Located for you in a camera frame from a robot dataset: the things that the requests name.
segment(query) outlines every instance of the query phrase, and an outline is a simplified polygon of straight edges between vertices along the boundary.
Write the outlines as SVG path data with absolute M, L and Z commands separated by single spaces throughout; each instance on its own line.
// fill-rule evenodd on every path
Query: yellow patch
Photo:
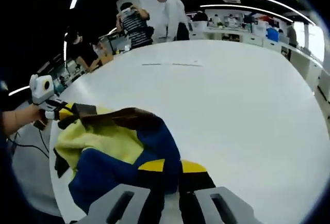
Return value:
M 71 109 L 72 106 L 73 106 L 73 104 L 74 103 L 69 103 L 69 104 L 66 105 L 66 107 L 69 108 L 69 109 Z M 68 111 L 67 109 L 61 109 L 59 111 L 59 118 L 60 118 L 60 120 L 63 120 L 63 119 L 65 119 L 65 118 L 67 118 L 68 116 L 71 116 L 71 115 L 72 115 L 72 113 L 70 111 Z
M 144 171 L 163 171 L 165 159 L 158 159 L 156 161 L 149 161 L 144 163 L 142 166 L 139 167 L 139 170 Z
M 183 173 L 190 172 L 207 172 L 206 168 L 201 166 L 200 164 L 187 161 L 185 159 L 181 160 Z
M 76 170 L 81 152 L 97 149 L 111 157 L 133 164 L 143 151 L 136 131 L 115 125 L 111 120 L 82 125 L 78 119 L 59 136 L 56 151 Z

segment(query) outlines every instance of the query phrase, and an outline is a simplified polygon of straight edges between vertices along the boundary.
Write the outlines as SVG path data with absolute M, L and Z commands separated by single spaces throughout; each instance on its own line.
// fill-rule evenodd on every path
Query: yellow cloth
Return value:
M 97 108 L 98 114 L 112 111 Z M 70 124 L 58 137 L 55 149 L 73 169 L 77 170 L 79 156 L 84 149 L 94 148 L 116 159 L 133 164 L 143 151 L 134 130 L 117 126 L 109 120 L 84 126 L 80 120 Z

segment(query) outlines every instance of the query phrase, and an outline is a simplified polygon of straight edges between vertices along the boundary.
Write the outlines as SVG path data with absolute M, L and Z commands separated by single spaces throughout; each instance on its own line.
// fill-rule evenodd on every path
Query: round white table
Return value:
M 290 62 L 262 47 L 210 40 L 142 47 L 83 75 L 61 98 L 157 114 L 181 157 L 205 166 L 264 224 L 300 223 L 330 178 L 330 141 L 313 93 Z M 60 179 L 54 170 L 59 132 L 53 122 L 49 165 L 69 223 L 85 214 L 69 193 L 71 170 Z

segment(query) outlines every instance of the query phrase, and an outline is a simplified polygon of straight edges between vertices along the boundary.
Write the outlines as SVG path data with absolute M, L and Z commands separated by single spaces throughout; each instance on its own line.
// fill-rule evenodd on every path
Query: person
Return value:
M 198 11 L 196 15 L 192 18 L 193 22 L 197 21 L 208 21 L 208 16 L 205 12 L 203 11 Z
M 167 42 L 189 40 L 185 6 L 181 0 L 158 0 L 165 3 Z
M 221 23 L 221 18 L 217 14 L 213 17 L 213 23 L 217 26 L 219 23 Z
M 124 15 L 123 10 L 131 9 L 129 15 Z M 130 2 L 123 3 L 120 7 L 120 11 L 117 14 L 117 32 L 120 33 L 125 30 L 131 41 L 131 49 L 151 45 L 153 43 L 151 39 L 151 27 L 147 26 L 146 21 L 150 19 L 149 13 L 133 5 Z
M 209 21 L 207 22 L 207 26 L 213 26 L 214 23 L 213 23 L 213 19 L 210 18 Z
M 292 26 L 291 22 L 287 23 L 287 36 L 289 38 L 289 45 L 297 47 L 297 34 Z
M 229 15 L 228 26 L 230 28 L 236 28 L 237 27 L 237 20 L 234 18 L 234 15 L 232 15 L 232 14 Z
M 62 218 L 50 216 L 30 206 L 15 178 L 11 167 L 11 156 L 7 150 L 7 137 L 31 122 L 42 120 L 43 117 L 44 111 L 35 105 L 29 105 L 21 110 L 5 112 L 0 110 L 0 164 L 2 167 L 1 178 L 5 182 L 2 195 L 2 205 L 5 208 L 3 211 L 5 214 L 4 223 L 18 223 L 24 220 L 25 223 L 64 224 Z
M 101 63 L 91 42 L 79 35 L 78 32 L 68 32 L 64 40 L 68 43 L 72 56 L 87 72 L 93 71 Z
M 278 40 L 283 43 L 288 43 L 289 41 L 288 37 L 284 34 L 282 29 L 278 30 Z

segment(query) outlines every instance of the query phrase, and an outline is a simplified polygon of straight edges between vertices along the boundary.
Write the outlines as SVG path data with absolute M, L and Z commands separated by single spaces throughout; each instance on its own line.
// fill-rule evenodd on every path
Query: human hand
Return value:
M 37 105 L 31 104 L 27 108 L 27 114 L 31 118 L 31 121 L 37 121 L 44 118 L 45 110 L 41 109 Z

